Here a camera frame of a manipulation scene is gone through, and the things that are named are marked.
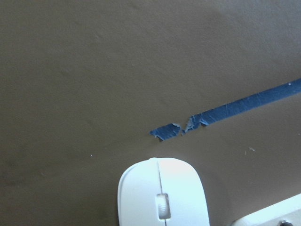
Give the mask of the white pillar with base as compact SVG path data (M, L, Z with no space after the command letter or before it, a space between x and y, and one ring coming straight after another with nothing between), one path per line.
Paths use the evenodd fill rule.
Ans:
M246 215L231 226L300 226L301 194Z

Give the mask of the white computer mouse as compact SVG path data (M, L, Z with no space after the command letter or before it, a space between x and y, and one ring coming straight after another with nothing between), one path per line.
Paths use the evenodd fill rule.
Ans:
M208 226L206 196L196 170L175 158L129 167L117 194L121 226Z

